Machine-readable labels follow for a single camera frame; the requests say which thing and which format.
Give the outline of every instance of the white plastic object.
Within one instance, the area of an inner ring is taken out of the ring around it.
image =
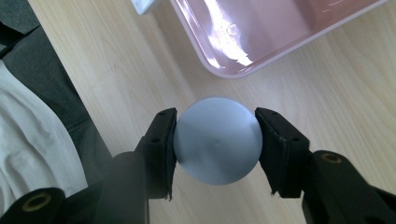
[[[132,4],[139,15],[148,14],[161,0],[132,0]]]
[[[207,98],[181,115],[174,147],[189,175],[206,184],[226,185],[243,178],[257,164],[262,131],[243,105],[227,98]]]

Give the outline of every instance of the wood grain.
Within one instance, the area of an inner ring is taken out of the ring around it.
[[[154,115],[212,95],[278,111],[311,149],[347,156],[396,193],[396,2],[389,1],[236,80],[209,74],[169,2],[138,16],[129,0],[30,0],[113,155],[133,150]],[[213,187],[175,174],[175,199],[151,223],[304,223],[300,200],[271,196],[258,165]]]

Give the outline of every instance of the light wood surface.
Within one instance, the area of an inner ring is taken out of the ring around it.
[[[347,156],[396,193],[395,1],[236,80],[204,69],[168,1],[147,16],[129,0],[30,4],[113,155],[133,150],[157,112],[220,95],[278,111],[311,150]],[[151,223],[304,223],[301,200],[271,196],[259,165],[223,187],[178,166],[174,195],[150,202]]]

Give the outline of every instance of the person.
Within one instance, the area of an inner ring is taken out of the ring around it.
[[[66,197],[102,180],[112,157],[42,27],[0,61],[0,215],[35,189]]]

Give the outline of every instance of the white cloth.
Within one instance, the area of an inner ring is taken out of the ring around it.
[[[87,188],[76,148],[55,113],[0,60],[0,216],[24,194]]]

